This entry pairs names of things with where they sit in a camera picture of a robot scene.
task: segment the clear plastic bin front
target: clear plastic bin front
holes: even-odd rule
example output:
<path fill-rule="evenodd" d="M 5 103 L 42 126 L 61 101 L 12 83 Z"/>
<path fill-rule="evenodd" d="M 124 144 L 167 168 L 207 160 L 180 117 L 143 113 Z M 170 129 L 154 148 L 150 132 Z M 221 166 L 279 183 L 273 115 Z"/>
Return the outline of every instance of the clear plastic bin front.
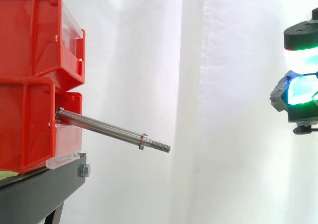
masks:
<path fill-rule="evenodd" d="M 62 11 L 62 39 L 65 46 L 76 56 L 76 40 L 83 38 L 83 31 L 64 3 Z"/>
<path fill-rule="evenodd" d="M 56 124 L 55 157 L 46 161 L 49 169 L 58 168 L 80 158 L 82 128 Z"/>

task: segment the red plastic bin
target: red plastic bin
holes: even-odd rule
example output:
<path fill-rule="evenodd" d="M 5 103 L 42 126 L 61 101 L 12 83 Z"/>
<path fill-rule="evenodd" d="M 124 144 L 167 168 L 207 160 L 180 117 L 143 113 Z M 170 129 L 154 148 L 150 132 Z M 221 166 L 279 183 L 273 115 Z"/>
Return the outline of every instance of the red plastic bin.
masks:
<path fill-rule="evenodd" d="M 80 150 L 81 133 L 73 146 L 56 143 L 55 112 L 64 106 L 81 114 L 81 101 L 79 93 L 56 95 L 47 77 L 0 77 L 0 171 L 23 174 L 45 166 L 57 148 L 59 156 Z"/>
<path fill-rule="evenodd" d="M 85 32 L 62 0 L 0 0 L 0 76 L 45 76 L 56 93 L 84 83 Z"/>

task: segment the white backdrop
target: white backdrop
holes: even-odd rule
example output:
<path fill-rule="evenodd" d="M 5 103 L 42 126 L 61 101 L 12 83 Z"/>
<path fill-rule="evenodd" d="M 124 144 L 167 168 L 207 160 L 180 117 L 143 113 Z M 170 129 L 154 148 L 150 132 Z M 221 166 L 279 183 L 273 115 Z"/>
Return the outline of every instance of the white backdrop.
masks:
<path fill-rule="evenodd" d="M 293 135 L 269 101 L 287 71 L 283 30 L 316 7 L 183 0 L 170 223 L 318 222 L 318 139 Z"/>

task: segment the bolt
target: bolt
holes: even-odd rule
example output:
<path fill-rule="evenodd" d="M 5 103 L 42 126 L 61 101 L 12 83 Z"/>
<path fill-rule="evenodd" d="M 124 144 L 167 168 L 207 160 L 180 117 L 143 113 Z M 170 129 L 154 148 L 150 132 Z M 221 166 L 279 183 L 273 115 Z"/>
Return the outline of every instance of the bolt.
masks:
<path fill-rule="evenodd" d="M 64 110 L 63 108 L 57 109 L 55 117 L 57 120 L 67 122 L 70 125 L 82 127 L 83 129 L 94 131 L 137 145 L 139 146 L 140 150 L 143 150 L 146 146 L 166 153 L 170 152 L 170 146 L 148 139 L 148 134 L 146 133 L 141 135 L 71 111 Z"/>
<path fill-rule="evenodd" d="M 90 165 L 89 164 L 82 164 L 80 166 L 80 176 L 82 178 L 88 178 L 90 175 Z"/>
<path fill-rule="evenodd" d="M 146 141 L 146 145 L 147 147 L 153 148 L 153 149 L 157 149 L 166 153 L 170 152 L 170 146 L 167 146 L 163 143 L 159 143 L 157 141 L 153 141 L 153 140 L 147 140 Z"/>

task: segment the green light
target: green light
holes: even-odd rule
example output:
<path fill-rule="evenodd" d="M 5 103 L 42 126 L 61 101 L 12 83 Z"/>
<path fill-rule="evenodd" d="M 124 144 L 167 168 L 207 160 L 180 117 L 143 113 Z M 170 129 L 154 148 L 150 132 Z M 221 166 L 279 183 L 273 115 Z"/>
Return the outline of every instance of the green light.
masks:
<path fill-rule="evenodd" d="M 318 47 L 297 51 L 285 50 L 288 68 L 298 74 L 318 72 Z"/>
<path fill-rule="evenodd" d="M 288 104 L 296 105 L 318 100 L 318 78 L 316 75 L 299 76 L 288 87 Z"/>

